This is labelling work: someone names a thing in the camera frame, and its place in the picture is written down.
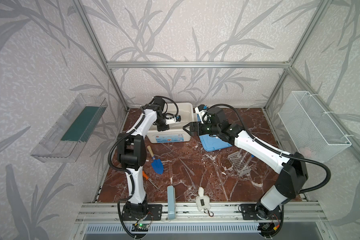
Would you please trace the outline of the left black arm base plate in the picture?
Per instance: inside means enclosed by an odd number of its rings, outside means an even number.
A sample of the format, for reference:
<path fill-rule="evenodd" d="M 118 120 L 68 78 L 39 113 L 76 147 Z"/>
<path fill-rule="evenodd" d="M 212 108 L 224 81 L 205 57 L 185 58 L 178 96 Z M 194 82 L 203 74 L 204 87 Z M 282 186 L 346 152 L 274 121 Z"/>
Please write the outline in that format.
<path fill-rule="evenodd" d="M 123 207 L 122 219 L 123 221 L 160 221 L 162 219 L 163 205 L 148 204 L 148 208 L 144 212 L 136 212 Z"/>

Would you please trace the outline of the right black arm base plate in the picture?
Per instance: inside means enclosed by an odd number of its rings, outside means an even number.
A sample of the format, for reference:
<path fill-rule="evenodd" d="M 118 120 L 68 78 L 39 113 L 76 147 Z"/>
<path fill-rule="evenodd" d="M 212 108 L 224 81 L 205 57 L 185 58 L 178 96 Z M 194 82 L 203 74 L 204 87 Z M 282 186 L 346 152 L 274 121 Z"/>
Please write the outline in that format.
<path fill-rule="evenodd" d="M 271 211 L 258 204 L 240 204 L 238 210 L 243 220 L 280 220 L 283 213 L 280 207 Z"/>

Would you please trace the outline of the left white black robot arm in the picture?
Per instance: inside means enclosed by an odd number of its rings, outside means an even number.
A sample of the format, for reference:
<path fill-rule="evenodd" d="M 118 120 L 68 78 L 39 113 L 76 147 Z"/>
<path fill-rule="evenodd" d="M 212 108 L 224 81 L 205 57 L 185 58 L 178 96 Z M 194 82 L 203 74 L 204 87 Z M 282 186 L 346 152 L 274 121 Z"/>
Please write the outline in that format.
<path fill-rule="evenodd" d="M 125 212 L 146 215 L 147 194 L 144 189 L 143 166 L 147 158 L 145 137 L 153 124 L 159 131 L 169 129 L 164 108 L 166 97 L 155 96 L 140 107 L 141 115 L 125 133 L 118 135 L 108 155 L 108 164 L 115 171 L 124 172 L 127 177 L 128 197 L 124 199 Z"/>

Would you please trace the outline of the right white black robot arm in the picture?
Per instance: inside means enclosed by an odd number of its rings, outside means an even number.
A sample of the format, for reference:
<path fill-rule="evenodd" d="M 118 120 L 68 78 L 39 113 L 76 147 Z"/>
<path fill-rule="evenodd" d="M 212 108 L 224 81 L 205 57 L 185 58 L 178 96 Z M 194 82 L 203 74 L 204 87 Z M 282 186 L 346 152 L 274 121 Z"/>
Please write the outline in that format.
<path fill-rule="evenodd" d="M 291 154 L 282 151 L 259 139 L 247 129 L 241 116 L 238 116 L 240 124 L 230 123 L 223 107 L 223 104 L 210 108 L 198 106 L 195 111 L 200 121 L 190 122 L 183 129 L 190 136 L 216 136 L 252 154 L 278 174 L 275 184 L 256 203 L 255 213 L 260 219 L 268 219 L 280 205 L 288 203 L 299 194 L 318 190 L 330 181 L 332 173 L 325 164 L 306 159 L 298 152 Z M 326 175 L 321 183 L 305 189 L 304 185 L 309 178 L 307 164 L 321 167 Z"/>

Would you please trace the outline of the blue plastic bin lid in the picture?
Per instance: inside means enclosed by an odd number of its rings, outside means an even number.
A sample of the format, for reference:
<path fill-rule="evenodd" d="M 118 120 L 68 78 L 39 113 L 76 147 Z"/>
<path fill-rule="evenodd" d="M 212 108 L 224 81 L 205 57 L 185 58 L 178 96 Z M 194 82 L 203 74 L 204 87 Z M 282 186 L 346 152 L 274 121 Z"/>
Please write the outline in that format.
<path fill-rule="evenodd" d="M 231 147 L 232 145 L 222 141 L 217 136 L 210 137 L 209 135 L 199 136 L 203 148 L 207 152 L 218 151 Z"/>

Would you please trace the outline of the clear test tube rack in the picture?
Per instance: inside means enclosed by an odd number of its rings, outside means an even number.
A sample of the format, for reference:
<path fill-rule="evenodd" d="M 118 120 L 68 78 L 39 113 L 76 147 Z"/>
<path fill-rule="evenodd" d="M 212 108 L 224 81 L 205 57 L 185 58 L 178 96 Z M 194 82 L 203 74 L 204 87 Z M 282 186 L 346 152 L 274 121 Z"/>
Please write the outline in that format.
<path fill-rule="evenodd" d="M 251 172 L 250 163 L 252 161 L 250 153 L 240 150 L 228 155 L 228 160 L 239 177 L 243 177 Z"/>

